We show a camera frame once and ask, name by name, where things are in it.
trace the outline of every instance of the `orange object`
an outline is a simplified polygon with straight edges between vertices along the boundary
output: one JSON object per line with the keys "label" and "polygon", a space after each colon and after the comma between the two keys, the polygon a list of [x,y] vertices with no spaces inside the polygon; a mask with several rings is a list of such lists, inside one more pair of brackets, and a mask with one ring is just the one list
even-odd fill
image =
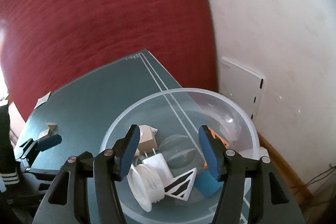
{"label": "orange object", "polygon": [[[224,140],[221,136],[219,136],[216,132],[214,132],[211,128],[209,128],[210,133],[212,135],[212,137],[215,139],[216,137],[219,138],[221,140],[221,142],[225,145],[225,147],[227,148],[229,146],[229,143]],[[207,162],[204,162],[204,170],[208,169],[208,165]]]}

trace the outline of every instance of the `wooden baseboard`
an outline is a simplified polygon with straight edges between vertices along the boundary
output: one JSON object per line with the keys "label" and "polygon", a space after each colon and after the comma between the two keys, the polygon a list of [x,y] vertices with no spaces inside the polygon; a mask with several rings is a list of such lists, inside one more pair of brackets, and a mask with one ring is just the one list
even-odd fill
{"label": "wooden baseboard", "polygon": [[269,157],[272,159],[274,165],[279,167],[281,171],[290,179],[293,186],[292,193],[299,192],[303,197],[303,200],[309,200],[313,197],[312,193],[305,186],[305,183],[300,179],[300,177],[294,172],[290,165],[283,159],[278,151],[258,132],[260,146],[267,149]]}

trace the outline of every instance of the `paper note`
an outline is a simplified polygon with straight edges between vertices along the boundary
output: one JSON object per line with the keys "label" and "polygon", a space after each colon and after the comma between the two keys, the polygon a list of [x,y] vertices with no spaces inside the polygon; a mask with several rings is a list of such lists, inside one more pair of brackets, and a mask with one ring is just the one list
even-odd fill
{"label": "paper note", "polygon": [[34,107],[34,109],[37,108],[38,106],[42,105],[46,101],[48,101],[50,92],[51,91],[49,91],[49,93],[47,93],[46,95],[44,95],[43,97],[41,97],[40,99],[37,100],[37,103],[36,103],[36,106]]}
{"label": "paper note", "polygon": [[8,104],[8,100],[2,100],[0,101],[0,106],[4,106]]}

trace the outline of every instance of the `red wall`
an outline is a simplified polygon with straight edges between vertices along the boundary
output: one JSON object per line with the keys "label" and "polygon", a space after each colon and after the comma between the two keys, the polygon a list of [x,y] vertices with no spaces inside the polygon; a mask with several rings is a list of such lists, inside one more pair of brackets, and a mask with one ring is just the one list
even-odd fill
{"label": "red wall", "polygon": [[39,97],[143,48],[183,87],[217,90],[207,0],[0,0],[1,67],[26,120]]}

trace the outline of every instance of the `white line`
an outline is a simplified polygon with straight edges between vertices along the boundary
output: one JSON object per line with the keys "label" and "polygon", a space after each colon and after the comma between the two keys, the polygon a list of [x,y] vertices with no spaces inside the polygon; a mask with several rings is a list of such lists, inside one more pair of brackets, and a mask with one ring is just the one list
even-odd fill
{"label": "white line", "polygon": [[[155,81],[156,85],[159,87],[160,91],[162,91],[161,87],[159,86],[159,83],[156,81],[154,75],[152,74],[151,70],[148,68],[148,66],[146,65],[145,61],[143,60],[141,54],[140,54],[140,58],[142,60],[142,62],[144,63],[144,65],[146,66],[147,70],[149,71],[149,73],[151,74],[153,80]],[[194,146],[196,147],[196,149],[198,150],[198,152],[200,153],[201,157],[205,160],[205,157],[202,153],[202,150],[197,146],[197,143],[195,142],[195,140],[192,138],[190,132],[187,130],[187,128],[185,127],[184,123],[182,122],[182,120],[180,119],[179,115],[177,115],[175,109],[173,108],[173,106],[171,105],[170,101],[167,99],[166,95],[163,95],[167,101],[167,103],[169,104],[170,108],[173,110],[175,116],[177,117],[177,119],[179,120],[179,122],[181,123],[182,127],[184,128],[185,132],[188,134],[189,138],[191,139],[191,141],[193,142]]]}
{"label": "white line", "polygon": [[246,220],[245,216],[242,213],[240,214],[240,219],[244,220],[244,224],[247,223],[247,220]]}
{"label": "white line", "polygon": [[180,83],[179,82],[177,82],[176,81],[176,79],[170,74],[170,72],[159,62],[159,60],[157,60],[156,59],[156,57],[150,52],[150,51],[148,51],[148,53],[155,59],[155,61],[156,62],[158,62],[164,69],[165,69],[165,71],[167,71],[167,73],[171,76],[171,78],[173,78],[174,80],[175,80],[175,82],[176,83],[178,83],[178,85],[180,86],[180,87],[182,87],[181,85],[180,85]]}
{"label": "white line", "polygon": [[215,204],[215,205],[213,205],[213,206],[211,206],[211,207],[209,207],[209,211],[210,211],[211,213],[215,213],[215,212],[216,212],[216,209],[217,209],[217,206],[218,206],[218,203]]}
{"label": "white line", "polygon": [[248,206],[248,208],[250,207],[250,203],[247,201],[247,199],[245,197],[243,197],[243,200],[245,201],[246,205]]}
{"label": "white line", "polygon": [[[166,90],[168,90],[166,84],[162,81],[161,77],[157,74],[156,70],[154,70],[154,68],[152,67],[152,65],[149,63],[149,61],[147,60],[147,58],[145,57],[145,55],[141,52],[141,54],[143,55],[143,57],[146,59],[147,63],[150,65],[150,67],[152,68],[152,70],[154,71],[154,73],[156,74],[156,76],[160,79],[161,83],[165,86]],[[196,126],[194,125],[194,123],[189,119],[188,115],[184,112],[184,110],[182,109],[182,107],[180,106],[180,104],[177,102],[177,100],[175,99],[175,97],[173,95],[170,94],[170,96],[173,98],[173,100],[175,101],[175,103],[178,105],[178,107],[180,108],[180,110],[182,111],[182,113],[184,114],[184,116],[187,118],[188,122],[191,124],[191,126],[194,128],[194,130],[197,132],[198,134],[198,129],[196,128]]]}

